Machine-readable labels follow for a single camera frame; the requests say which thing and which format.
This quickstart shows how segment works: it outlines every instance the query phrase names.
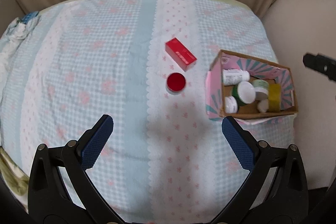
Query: bedsheet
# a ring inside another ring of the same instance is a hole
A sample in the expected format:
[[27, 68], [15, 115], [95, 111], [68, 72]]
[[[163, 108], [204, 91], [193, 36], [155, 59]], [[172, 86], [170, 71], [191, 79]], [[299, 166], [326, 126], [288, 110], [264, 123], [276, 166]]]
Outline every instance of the bedsheet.
[[[197, 58], [183, 72], [165, 53], [177, 37]], [[76, 0], [56, 5], [11, 58], [0, 109], [2, 145], [30, 173], [36, 147], [78, 139], [106, 113], [114, 131], [87, 170], [127, 222], [209, 222], [248, 175], [205, 112], [204, 81], [219, 49], [276, 61], [260, 20], [216, 0]], [[166, 91], [172, 72], [187, 79]], [[293, 116], [240, 121], [287, 147]], [[71, 183], [62, 170], [76, 204]]]

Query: beige wall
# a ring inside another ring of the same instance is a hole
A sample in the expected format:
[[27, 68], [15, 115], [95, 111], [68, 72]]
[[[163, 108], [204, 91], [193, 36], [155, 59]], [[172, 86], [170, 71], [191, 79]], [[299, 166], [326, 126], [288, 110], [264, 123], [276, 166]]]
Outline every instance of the beige wall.
[[308, 186], [327, 186], [336, 159], [336, 83], [306, 69], [302, 57], [320, 52], [336, 59], [336, 0], [277, 0], [262, 21], [279, 62], [293, 72], [295, 143]]

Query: red round lid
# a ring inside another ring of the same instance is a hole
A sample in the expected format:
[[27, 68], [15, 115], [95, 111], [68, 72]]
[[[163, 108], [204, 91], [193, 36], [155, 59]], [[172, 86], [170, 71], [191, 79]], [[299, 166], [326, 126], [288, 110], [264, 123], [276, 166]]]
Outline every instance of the red round lid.
[[182, 74], [174, 72], [167, 78], [167, 87], [173, 92], [179, 92], [185, 87], [185, 78]]

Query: cardboard box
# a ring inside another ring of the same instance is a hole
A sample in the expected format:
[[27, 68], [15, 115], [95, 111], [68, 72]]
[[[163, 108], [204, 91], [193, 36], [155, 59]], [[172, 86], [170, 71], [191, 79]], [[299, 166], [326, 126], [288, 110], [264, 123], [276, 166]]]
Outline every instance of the cardboard box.
[[[232, 68], [249, 71], [251, 74], [249, 82], [255, 79], [263, 79], [270, 84], [281, 84], [282, 110], [280, 112], [259, 113], [257, 109], [259, 101], [255, 101], [252, 104], [240, 107], [238, 113], [225, 113], [224, 98], [230, 96], [233, 86], [224, 86], [222, 84], [222, 70]], [[220, 120], [225, 116], [232, 116], [238, 119], [256, 119], [298, 113], [290, 68], [238, 52], [220, 50], [211, 64], [206, 78], [206, 112], [211, 120]]]
[[184, 71], [196, 64], [197, 58], [177, 38], [166, 42], [165, 50]]

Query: blue gripper pad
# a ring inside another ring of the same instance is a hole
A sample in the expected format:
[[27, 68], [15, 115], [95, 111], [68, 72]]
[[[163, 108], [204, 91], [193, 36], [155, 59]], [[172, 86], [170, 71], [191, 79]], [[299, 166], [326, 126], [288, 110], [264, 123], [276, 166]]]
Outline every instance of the blue gripper pad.
[[108, 115], [104, 116], [106, 116], [105, 120], [101, 123], [99, 128], [95, 132], [93, 132], [93, 136], [88, 141], [87, 145], [81, 150], [81, 159], [82, 159], [81, 165], [83, 170], [93, 167], [100, 152], [103, 150], [107, 140], [112, 134], [113, 119]]
[[231, 121], [229, 117], [225, 117], [222, 121], [223, 135], [228, 141], [243, 169], [252, 171], [255, 164], [254, 152], [240, 133], [244, 130], [232, 117], [230, 118]]

